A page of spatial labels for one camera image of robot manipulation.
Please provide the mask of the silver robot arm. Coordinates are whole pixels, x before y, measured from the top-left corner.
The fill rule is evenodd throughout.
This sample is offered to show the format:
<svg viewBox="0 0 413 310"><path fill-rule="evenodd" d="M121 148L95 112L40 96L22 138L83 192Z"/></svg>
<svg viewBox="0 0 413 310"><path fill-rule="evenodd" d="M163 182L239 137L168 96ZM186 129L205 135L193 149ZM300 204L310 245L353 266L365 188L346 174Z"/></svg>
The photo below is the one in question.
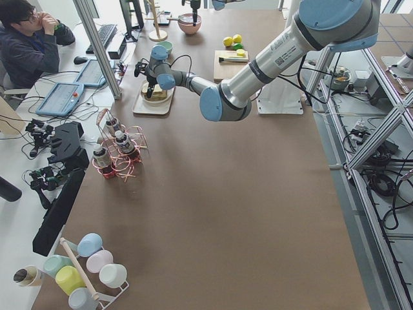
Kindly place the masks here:
<svg viewBox="0 0 413 310"><path fill-rule="evenodd" d="M192 25L196 26L197 24L197 11L201 8L201 0L190 0L190 7L192 9ZM227 3L236 3L237 0L212 0L212 6L215 10L222 10L224 9Z"/></svg>
<svg viewBox="0 0 413 310"><path fill-rule="evenodd" d="M151 92L185 87L200 96L209 121L240 121L252 108L251 96L312 50L361 50L377 41L380 1L300 1L288 26L231 79L215 84L191 72L173 70L161 46L151 51L144 75Z"/></svg>

